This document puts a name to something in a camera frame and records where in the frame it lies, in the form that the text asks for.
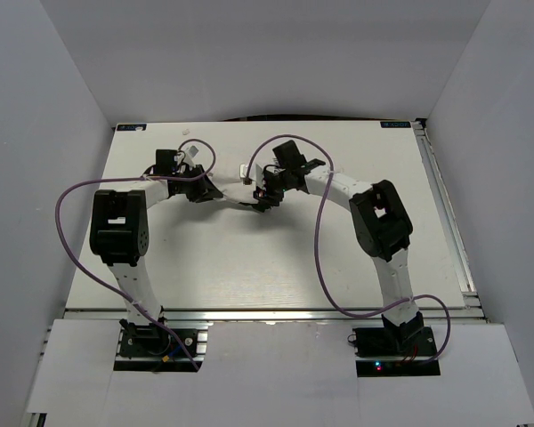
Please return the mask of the white green-sleeved t-shirt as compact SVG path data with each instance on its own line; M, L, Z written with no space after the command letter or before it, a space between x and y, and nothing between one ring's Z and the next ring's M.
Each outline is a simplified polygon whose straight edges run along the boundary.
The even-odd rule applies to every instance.
M225 171L210 173L208 177L228 202L249 207L260 213L269 209L254 197L257 185L253 179L241 178L238 172Z

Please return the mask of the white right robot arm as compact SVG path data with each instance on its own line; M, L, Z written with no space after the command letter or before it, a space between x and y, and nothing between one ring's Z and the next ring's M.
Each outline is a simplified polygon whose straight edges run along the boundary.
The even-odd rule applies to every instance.
M385 347L397 355L405 354L417 342L424 327L409 277L408 257L413 225L400 196L388 180L368 183L339 173L327 153L325 160L308 160L299 151L298 136L286 134L287 141L273 149L274 171L258 165L255 151L248 165L240 169L242 181L255 185L253 197L258 210L278 206L287 191L296 189L320 196L314 236L315 268L320 265L320 223L324 205L330 201L348 211L355 237L376 268L384 307L377 311L384 324Z

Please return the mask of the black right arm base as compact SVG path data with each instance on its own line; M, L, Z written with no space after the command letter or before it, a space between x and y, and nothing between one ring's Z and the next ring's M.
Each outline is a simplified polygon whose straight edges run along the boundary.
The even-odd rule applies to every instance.
M399 345L383 327L354 328L347 337L355 349L358 378L440 376L433 331L425 327L408 343Z

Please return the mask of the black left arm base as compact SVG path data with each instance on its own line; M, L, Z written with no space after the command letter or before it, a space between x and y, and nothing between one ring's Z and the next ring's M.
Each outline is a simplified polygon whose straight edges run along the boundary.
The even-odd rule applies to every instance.
M121 319L113 365L116 372L195 373L205 353L205 331L176 328L175 339L154 324L137 326Z

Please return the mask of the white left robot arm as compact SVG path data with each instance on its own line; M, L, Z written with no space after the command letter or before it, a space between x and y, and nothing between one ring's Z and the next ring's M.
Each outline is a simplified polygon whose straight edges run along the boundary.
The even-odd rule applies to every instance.
M121 189L99 189L93 198L90 247L101 258L125 295L127 318L120 321L133 343L159 355L170 344L144 261L150 244L148 211L175 195L201 203L223 196L205 167L195 163L198 148L159 149L155 164L140 180Z

